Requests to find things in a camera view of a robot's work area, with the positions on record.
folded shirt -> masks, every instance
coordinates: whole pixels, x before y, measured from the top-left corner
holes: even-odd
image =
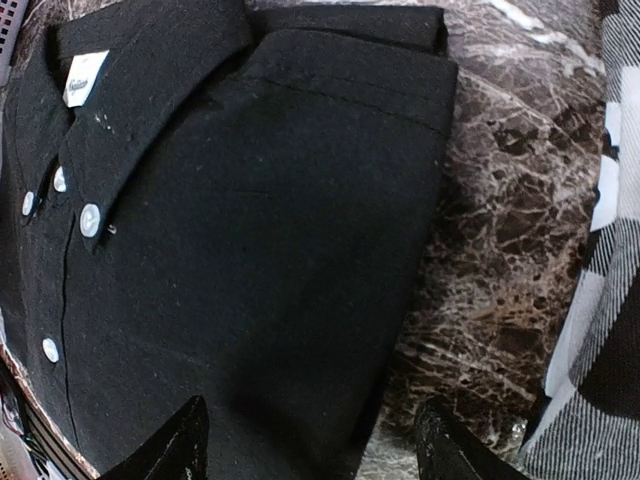
[[[435,206],[445,48],[436,8],[227,0],[39,38],[4,112],[0,308],[99,471],[202,395],[210,478],[353,477]],[[106,51],[93,89],[65,80]]]

black and white plaid shirt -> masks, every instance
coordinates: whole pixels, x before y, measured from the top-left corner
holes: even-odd
[[[606,138],[589,248],[524,445],[545,480],[640,479],[640,0],[602,0]]]

white button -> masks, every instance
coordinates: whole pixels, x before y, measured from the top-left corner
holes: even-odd
[[[64,193],[67,191],[67,182],[64,179],[64,172],[62,167],[58,167],[56,174],[53,177],[53,188],[56,192]]]
[[[22,202],[22,214],[26,217],[31,215],[33,211],[33,207],[36,203],[36,196],[33,192],[27,192],[24,196],[24,201]]]
[[[87,238],[93,238],[100,228],[100,209],[93,203],[87,203],[80,215],[80,231]]]
[[[58,363],[60,360],[60,354],[58,353],[58,347],[53,340],[45,338],[42,341],[42,350],[51,363]]]

clothing label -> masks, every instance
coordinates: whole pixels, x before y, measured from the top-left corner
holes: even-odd
[[[84,105],[91,94],[100,67],[102,67],[108,53],[109,50],[106,50],[73,57],[62,96],[67,107],[74,108]]]

marble surface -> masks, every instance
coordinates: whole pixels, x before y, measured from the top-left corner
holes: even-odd
[[[16,68],[43,25],[114,1],[32,0]],[[579,273],[604,71],[591,0],[385,3],[444,7],[461,66],[433,239],[359,473],[415,480],[411,426],[427,396],[444,395],[505,458],[521,440]]]

